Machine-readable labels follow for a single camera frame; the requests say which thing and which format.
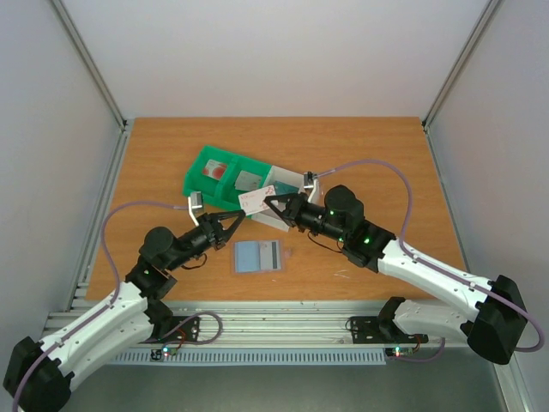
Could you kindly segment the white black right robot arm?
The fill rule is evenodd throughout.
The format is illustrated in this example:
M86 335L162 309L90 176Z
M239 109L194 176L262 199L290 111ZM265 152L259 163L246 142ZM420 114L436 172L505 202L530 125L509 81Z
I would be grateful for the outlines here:
M268 196L265 203L288 226L342 244L354 265L393 276L439 300L421 305L390 299L378 316L383 337L430 335L465 342L477 355L499 365L510 362L527 325L516 283L490 280L443 264L365 219L364 204L344 185L330 189L319 206L304 193Z

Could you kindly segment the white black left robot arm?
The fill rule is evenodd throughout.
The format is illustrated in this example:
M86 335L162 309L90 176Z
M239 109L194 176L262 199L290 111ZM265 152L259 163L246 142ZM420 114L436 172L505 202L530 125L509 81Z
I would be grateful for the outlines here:
M174 336L196 342L181 328L198 317L177 318L162 301L176 283L171 273L189 269L194 259L205 262L207 251L223 248L244 218L242 210L204 213L179 237L166 227L151 229L136 265L103 300L57 332L14 346L3 379L12 409L61 410L87 377L139 343L167 345Z

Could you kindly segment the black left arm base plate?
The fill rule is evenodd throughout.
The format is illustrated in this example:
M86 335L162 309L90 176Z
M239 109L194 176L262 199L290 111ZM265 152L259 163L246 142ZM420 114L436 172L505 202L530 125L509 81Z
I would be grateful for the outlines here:
M148 343L196 342L200 330L200 317L172 317L155 325Z

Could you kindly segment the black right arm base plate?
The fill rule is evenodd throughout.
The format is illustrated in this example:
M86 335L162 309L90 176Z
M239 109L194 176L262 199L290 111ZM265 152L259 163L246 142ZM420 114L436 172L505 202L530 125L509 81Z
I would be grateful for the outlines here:
M345 323L345 329L351 334L354 344L416 344L428 343L428 335L408 335L395 326L382 327L377 317L354 316Z

